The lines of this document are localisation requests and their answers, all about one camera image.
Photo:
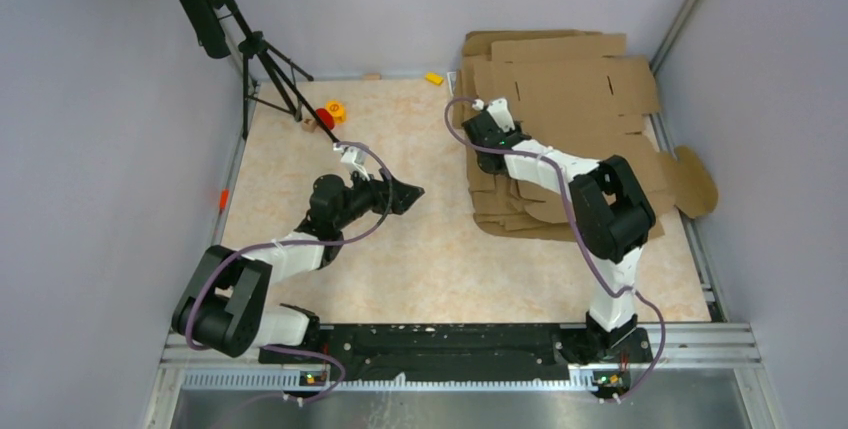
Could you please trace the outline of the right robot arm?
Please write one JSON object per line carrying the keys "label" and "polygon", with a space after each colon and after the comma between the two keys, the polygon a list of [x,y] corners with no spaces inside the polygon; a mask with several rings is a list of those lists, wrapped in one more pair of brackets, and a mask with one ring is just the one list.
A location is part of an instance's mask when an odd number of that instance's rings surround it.
{"label": "right robot arm", "polygon": [[621,156],[583,158],[546,146],[484,110],[462,125],[479,168],[554,192],[597,286],[586,314],[586,346],[612,361],[636,329],[637,267],[656,215]]}

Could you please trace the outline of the cardboard box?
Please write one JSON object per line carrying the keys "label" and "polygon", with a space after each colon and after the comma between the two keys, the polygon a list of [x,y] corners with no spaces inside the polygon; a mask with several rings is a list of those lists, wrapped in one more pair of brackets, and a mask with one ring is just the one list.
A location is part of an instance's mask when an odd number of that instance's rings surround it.
{"label": "cardboard box", "polygon": [[525,130],[551,145],[638,134],[661,105],[647,58],[629,54],[627,42],[623,33],[574,29],[471,32],[460,92],[507,99]]}

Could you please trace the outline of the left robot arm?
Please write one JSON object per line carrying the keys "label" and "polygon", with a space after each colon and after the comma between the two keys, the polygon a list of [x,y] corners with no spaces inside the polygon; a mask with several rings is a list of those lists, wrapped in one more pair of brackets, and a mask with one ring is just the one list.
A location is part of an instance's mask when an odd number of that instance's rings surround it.
{"label": "left robot arm", "polygon": [[353,172],[335,174],[312,185],[304,218],[288,235],[240,250],[212,245],[174,309],[171,328],[194,350],[215,350],[235,358],[266,329],[282,332],[283,350],[297,362],[319,353],[320,335],[309,328],[312,313],[281,304],[266,311],[269,288],[289,277],[325,268],[348,244],[345,229],[368,213],[385,220],[405,214],[425,194],[422,187],[395,179]]}

